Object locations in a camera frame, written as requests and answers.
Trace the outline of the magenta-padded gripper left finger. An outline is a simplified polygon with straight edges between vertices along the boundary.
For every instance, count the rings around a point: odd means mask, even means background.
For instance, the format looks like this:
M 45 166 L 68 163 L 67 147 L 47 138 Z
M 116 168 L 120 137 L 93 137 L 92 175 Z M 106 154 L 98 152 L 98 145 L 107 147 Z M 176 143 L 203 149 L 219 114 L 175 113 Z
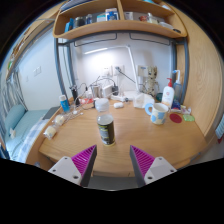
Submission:
M 49 172 L 76 185 L 87 187 L 97 156 L 97 146 L 93 145 L 73 157 L 62 157 Z

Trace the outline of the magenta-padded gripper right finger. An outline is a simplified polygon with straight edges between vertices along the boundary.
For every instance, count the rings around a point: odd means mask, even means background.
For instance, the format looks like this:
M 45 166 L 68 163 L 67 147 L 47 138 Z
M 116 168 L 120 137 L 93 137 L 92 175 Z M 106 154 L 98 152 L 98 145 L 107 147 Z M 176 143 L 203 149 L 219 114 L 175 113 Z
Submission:
M 153 157 L 133 145 L 130 146 L 130 158 L 139 187 L 176 172 L 176 169 L 165 158 Z

